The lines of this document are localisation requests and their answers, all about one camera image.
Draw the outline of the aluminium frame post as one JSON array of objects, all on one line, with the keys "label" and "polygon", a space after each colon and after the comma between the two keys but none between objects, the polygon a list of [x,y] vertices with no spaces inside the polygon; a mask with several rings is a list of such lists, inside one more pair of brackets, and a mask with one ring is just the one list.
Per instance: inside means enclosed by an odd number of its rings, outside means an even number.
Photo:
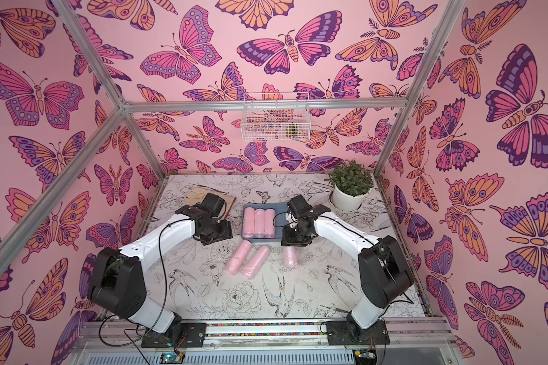
[{"label": "aluminium frame post", "polygon": [[415,103],[420,98],[420,94],[428,81],[429,75],[434,67],[441,51],[444,49],[444,44],[448,41],[449,35],[455,26],[457,18],[460,16],[465,1],[454,0],[448,1],[442,13],[435,30],[432,32],[432,38],[429,41],[429,46],[425,51],[420,66],[416,72],[413,82],[409,86],[409,91],[406,95],[406,105],[401,108],[397,114],[394,124],[392,125],[388,139],[385,142],[383,152],[374,168],[374,176],[379,178],[383,169],[388,163],[390,153],[394,150],[395,145],[407,126],[408,119],[413,113]]},{"label": "aluminium frame post", "polygon": [[129,104],[117,88],[115,80],[111,77],[106,63],[103,61],[103,56],[99,53],[98,47],[94,43],[95,33],[88,31],[87,24],[81,20],[69,1],[52,1],[52,4],[77,47],[80,49],[82,56],[88,62],[92,74],[99,80],[102,91],[105,92],[114,105],[115,111],[120,113],[121,119],[136,140],[149,166],[154,170],[157,177],[163,179],[165,173],[161,169],[158,158],[144,137],[143,130],[138,126],[132,113],[128,111],[127,107]]}]

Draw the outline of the green plant in white pot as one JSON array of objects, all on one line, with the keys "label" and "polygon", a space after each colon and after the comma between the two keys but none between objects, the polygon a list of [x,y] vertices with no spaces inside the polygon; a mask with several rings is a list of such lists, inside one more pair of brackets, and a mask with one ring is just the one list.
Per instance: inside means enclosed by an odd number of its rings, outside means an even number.
[{"label": "green plant in white pot", "polygon": [[356,161],[344,161],[329,175],[330,201],[341,211],[356,211],[374,188],[372,171]]}]

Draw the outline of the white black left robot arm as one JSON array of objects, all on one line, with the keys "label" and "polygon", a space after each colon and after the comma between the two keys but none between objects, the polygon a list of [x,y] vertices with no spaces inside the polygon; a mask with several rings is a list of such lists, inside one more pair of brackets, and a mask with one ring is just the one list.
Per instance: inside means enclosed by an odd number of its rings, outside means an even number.
[{"label": "white black left robot arm", "polygon": [[166,308],[146,290],[145,276],[164,254],[194,239],[207,246],[233,237],[231,223],[224,219],[226,202],[212,193],[202,202],[184,205],[160,227],[122,246],[105,248],[94,262],[88,299],[111,314],[128,319],[175,343],[181,338],[181,316]]}]

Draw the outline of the blue plastic storage box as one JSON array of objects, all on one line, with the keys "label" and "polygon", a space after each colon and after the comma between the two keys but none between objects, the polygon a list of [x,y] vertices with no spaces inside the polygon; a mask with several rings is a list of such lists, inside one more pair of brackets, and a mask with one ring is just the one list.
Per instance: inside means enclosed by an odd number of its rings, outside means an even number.
[{"label": "blue plastic storage box", "polygon": [[283,228],[289,223],[285,203],[249,204],[242,209],[241,237],[251,243],[282,242]]}]

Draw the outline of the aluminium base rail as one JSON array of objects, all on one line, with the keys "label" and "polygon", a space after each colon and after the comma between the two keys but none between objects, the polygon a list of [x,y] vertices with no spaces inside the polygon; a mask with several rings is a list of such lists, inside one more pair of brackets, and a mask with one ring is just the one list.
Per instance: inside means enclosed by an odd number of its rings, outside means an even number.
[{"label": "aluminium base rail", "polygon": [[169,342],[137,330],[126,321],[91,322],[80,334],[80,345],[145,351],[187,348],[241,350],[282,348],[371,349],[387,347],[450,348],[455,345],[443,319],[427,317],[383,318],[361,335],[353,335],[340,319],[186,320],[184,337]]}]

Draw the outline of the aluminium frame top bar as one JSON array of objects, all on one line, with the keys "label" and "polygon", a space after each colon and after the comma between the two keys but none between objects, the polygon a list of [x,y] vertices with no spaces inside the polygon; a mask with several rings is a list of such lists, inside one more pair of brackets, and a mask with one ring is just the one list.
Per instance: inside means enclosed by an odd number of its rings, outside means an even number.
[{"label": "aluminium frame top bar", "polygon": [[180,101],[180,102],[141,102],[128,103],[124,109],[128,113],[171,112],[171,111],[242,111],[255,109],[349,109],[349,108],[404,108],[406,98],[354,98],[320,100],[246,100],[246,101]]}]

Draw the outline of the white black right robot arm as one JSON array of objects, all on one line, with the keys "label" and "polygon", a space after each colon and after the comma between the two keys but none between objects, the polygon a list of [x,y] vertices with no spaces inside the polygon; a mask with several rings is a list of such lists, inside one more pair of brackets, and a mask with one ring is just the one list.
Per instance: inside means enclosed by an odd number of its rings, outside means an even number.
[{"label": "white black right robot arm", "polygon": [[346,327],[355,342],[369,339],[389,306],[413,286],[412,270],[398,241],[368,234],[340,219],[325,205],[309,205],[301,195],[286,203],[283,246],[308,246],[322,237],[358,261],[362,298],[348,312]]}]

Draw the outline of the cream work glove red cuff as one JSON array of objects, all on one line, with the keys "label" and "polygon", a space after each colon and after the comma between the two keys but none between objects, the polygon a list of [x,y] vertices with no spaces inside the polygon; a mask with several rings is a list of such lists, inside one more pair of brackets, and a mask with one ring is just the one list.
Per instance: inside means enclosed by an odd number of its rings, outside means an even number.
[{"label": "cream work glove red cuff", "polygon": [[226,218],[228,217],[229,212],[233,208],[233,205],[236,203],[237,198],[229,193],[225,193],[208,186],[195,186],[193,187],[186,195],[183,200],[183,205],[194,206],[197,203],[202,203],[203,200],[208,196],[218,196],[223,202],[218,203],[219,211],[216,215],[217,218]]}]

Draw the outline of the aluminium frame post left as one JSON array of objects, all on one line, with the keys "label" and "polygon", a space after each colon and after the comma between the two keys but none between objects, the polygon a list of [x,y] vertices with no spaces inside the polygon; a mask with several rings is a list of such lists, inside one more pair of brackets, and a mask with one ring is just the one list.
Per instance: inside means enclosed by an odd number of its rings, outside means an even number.
[{"label": "aluminium frame post left", "polygon": [[114,105],[115,111],[120,113],[121,119],[136,140],[149,166],[154,170],[157,177],[163,179],[165,173],[161,169],[158,158],[144,137],[143,130],[138,126],[132,113],[128,111],[127,107],[129,104],[117,88],[115,80],[111,77],[106,63],[103,61],[103,56],[99,53],[98,47],[94,43],[95,33],[88,31],[87,24],[81,20],[69,1],[52,1],[52,4],[77,47],[80,49],[82,56],[88,62],[92,74],[99,80],[102,91],[105,92]]}]

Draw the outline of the aluminium frame post right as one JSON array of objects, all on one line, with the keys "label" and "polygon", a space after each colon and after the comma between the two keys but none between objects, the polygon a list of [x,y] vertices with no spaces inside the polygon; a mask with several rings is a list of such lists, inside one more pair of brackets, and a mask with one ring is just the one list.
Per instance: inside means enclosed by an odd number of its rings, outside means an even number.
[{"label": "aluminium frame post right", "polygon": [[394,124],[392,125],[388,139],[385,142],[383,152],[374,168],[374,176],[379,178],[383,169],[388,163],[390,153],[394,150],[395,145],[407,126],[408,119],[413,113],[415,103],[420,98],[420,94],[428,81],[429,75],[434,67],[441,51],[444,49],[444,44],[448,41],[449,35],[455,26],[457,18],[460,16],[465,1],[454,0],[448,1],[442,13],[435,30],[432,32],[432,38],[429,41],[429,46],[425,51],[420,66],[416,72],[413,82],[409,86],[409,91],[406,95],[406,105],[401,108],[397,114]]}]

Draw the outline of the pink trash bag roll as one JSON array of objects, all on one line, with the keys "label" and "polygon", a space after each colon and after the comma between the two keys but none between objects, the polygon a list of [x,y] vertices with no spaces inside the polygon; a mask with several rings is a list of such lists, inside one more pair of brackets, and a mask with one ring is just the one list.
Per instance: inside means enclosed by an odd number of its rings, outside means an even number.
[{"label": "pink trash bag roll", "polygon": [[298,252],[293,246],[283,247],[284,266],[288,270],[293,270],[298,265]]},{"label": "pink trash bag roll", "polygon": [[276,236],[276,211],[272,208],[267,209],[266,211],[266,220],[265,220],[265,237],[268,239],[273,239]]},{"label": "pink trash bag roll", "polygon": [[230,275],[237,275],[237,273],[239,273],[241,267],[245,263],[245,260],[248,257],[248,254],[250,253],[252,248],[253,245],[250,241],[243,240],[237,247],[233,256],[227,262],[227,265],[225,266],[225,271]]},{"label": "pink trash bag roll", "polygon": [[263,238],[265,237],[265,220],[266,212],[262,208],[258,208],[254,211],[254,237]]},{"label": "pink trash bag roll", "polygon": [[265,263],[270,252],[271,249],[269,248],[269,246],[261,246],[252,256],[250,261],[245,265],[245,267],[243,267],[241,272],[242,275],[247,280],[253,280],[263,266],[263,263]]},{"label": "pink trash bag roll", "polygon": [[254,237],[255,209],[248,206],[244,209],[241,235],[245,239]]}]

